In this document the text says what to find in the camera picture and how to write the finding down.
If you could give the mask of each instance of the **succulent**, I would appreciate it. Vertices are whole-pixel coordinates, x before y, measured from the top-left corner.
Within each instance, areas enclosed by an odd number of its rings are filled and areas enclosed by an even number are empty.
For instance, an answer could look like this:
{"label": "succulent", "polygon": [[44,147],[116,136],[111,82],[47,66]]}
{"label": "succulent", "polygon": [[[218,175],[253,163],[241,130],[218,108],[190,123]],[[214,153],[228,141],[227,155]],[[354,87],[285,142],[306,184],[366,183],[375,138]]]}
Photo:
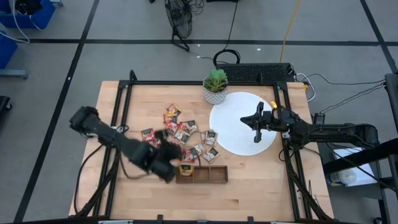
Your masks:
{"label": "succulent", "polygon": [[228,84],[226,73],[224,70],[212,70],[205,80],[204,86],[207,90],[213,93],[219,93],[223,91]]}

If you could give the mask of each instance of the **gray floor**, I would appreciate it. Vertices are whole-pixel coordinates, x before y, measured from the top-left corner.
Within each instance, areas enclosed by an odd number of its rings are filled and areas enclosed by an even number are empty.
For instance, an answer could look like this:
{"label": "gray floor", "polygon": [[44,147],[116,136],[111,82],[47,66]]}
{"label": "gray floor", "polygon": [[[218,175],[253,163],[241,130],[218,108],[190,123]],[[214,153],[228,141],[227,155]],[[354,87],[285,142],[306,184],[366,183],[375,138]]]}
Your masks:
{"label": "gray floor", "polygon": [[[49,26],[29,30],[34,39],[79,39],[94,0],[63,0]],[[366,0],[385,41],[398,41],[394,25],[398,2]],[[232,40],[282,40],[294,10],[294,0],[240,0]],[[206,4],[193,17],[189,39],[228,38],[234,4]],[[20,37],[14,30],[7,33]],[[171,30],[163,1],[100,0],[88,39],[169,39]],[[377,41],[359,0],[303,0],[289,40]],[[14,108],[0,132],[0,223],[12,222],[40,151],[77,44],[19,44],[8,68],[26,69],[27,80],[0,79],[0,95],[12,98]],[[192,51],[212,57],[224,45],[195,44]],[[278,62],[280,45],[230,45],[242,63]],[[389,47],[398,60],[398,47]],[[220,60],[234,62],[229,55]],[[380,46],[288,45],[285,62],[296,72],[321,73],[331,82],[366,82],[383,79],[391,69]],[[134,69],[140,80],[202,80],[213,68],[211,60],[197,58],[171,44],[85,44],[63,105],[24,221],[68,215],[85,140],[68,127],[68,119],[81,105],[95,105],[101,82],[120,80]],[[318,77],[311,81],[317,97],[312,113],[372,87],[333,86]],[[327,113],[328,123],[370,123],[381,142],[397,137],[386,92],[381,89]],[[381,164],[383,175],[388,166]],[[335,217],[341,221],[372,223],[380,215],[377,200],[330,187]],[[398,207],[387,192],[390,210]]]}

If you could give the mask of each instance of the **potted plant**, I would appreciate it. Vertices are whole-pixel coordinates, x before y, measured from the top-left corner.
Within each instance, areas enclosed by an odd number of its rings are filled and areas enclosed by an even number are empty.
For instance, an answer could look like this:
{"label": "potted plant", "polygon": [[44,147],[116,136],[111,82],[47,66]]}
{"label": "potted plant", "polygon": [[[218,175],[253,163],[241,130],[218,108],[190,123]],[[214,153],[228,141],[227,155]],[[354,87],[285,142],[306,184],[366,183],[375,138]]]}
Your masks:
{"label": "potted plant", "polygon": [[212,70],[203,81],[203,87],[207,102],[212,105],[222,103],[228,93],[228,79],[224,70]]}

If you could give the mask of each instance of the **yellow cable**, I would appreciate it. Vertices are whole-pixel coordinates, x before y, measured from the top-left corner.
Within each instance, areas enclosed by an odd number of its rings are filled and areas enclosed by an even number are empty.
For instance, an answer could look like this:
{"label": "yellow cable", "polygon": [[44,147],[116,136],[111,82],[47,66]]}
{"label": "yellow cable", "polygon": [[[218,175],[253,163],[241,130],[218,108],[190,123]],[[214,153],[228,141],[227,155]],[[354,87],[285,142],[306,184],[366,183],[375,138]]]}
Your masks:
{"label": "yellow cable", "polygon": [[279,63],[282,63],[282,59],[284,58],[284,50],[285,50],[286,39],[287,39],[287,36],[289,36],[290,29],[292,28],[293,21],[294,21],[294,18],[296,17],[296,15],[297,15],[297,11],[299,10],[300,4],[301,4],[301,0],[297,0],[296,8],[294,8],[294,12],[293,12],[292,20],[290,20],[289,27],[287,28],[287,31],[286,31],[286,34],[285,34],[284,43],[282,44],[282,51],[280,53]]}

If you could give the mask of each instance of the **white bottle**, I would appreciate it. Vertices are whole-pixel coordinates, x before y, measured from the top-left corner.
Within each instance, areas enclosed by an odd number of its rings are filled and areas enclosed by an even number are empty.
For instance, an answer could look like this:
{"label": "white bottle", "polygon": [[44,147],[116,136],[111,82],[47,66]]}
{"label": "white bottle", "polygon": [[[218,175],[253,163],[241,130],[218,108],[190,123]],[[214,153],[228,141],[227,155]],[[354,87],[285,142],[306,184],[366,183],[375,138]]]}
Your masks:
{"label": "white bottle", "polygon": [[356,174],[351,169],[326,175],[326,181],[330,186],[341,186],[356,182]]}

